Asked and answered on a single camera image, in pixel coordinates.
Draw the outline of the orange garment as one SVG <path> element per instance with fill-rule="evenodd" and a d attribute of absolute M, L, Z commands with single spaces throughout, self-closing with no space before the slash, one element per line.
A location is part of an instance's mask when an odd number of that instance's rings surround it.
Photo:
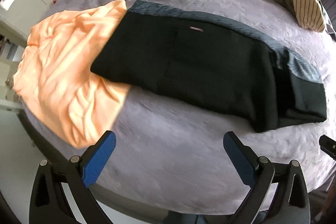
<path fill-rule="evenodd" d="M 125 14 L 125 1 L 116 0 L 57 12 L 31 28 L 14 90 L 38 120 L 75 148 L 93 145 L 111 129 L 130 90 L 90 70 Z"/>

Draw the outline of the lavender embossed bedspread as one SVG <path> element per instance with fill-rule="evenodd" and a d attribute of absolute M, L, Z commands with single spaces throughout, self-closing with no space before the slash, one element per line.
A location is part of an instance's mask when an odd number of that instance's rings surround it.
<path fill-rule="evenodd" d="M 61 0 L 52 12 L 96 7 L 108 0 Z M 185 8 L 187 0 L 151 0 Z M 197 0 L 194 7 L 229 18 L 241 18 L 277 38 L 317 65 L 328 87 L 328 119 L 320 124 L 291 126 L 254 133 L 236 117 L 202 110 L 173 99 L 132 88 L 113 129 L 117 148 L 94 191 L 107 204 L 125 197 L 148 206 L 189 213 L 230 214 L 247 193 L 222 146 L 225 130 L 276 162 L 297 159 L 307 188 L 322 186 L 335 162 L 319 149 L 318 138 L 335 135 L 335 42 L 295 26 L 270 0 Z"/>

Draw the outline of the black pants with patterned trim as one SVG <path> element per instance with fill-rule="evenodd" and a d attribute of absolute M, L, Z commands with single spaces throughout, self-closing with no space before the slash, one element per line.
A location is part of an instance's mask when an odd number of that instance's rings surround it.
<path fill-rule="evenodd" d="M 327 118 L 315 66 L 246 24 L 206 12 L 136 1 L 91 71 L 244 118 L 256 132 Z"/>

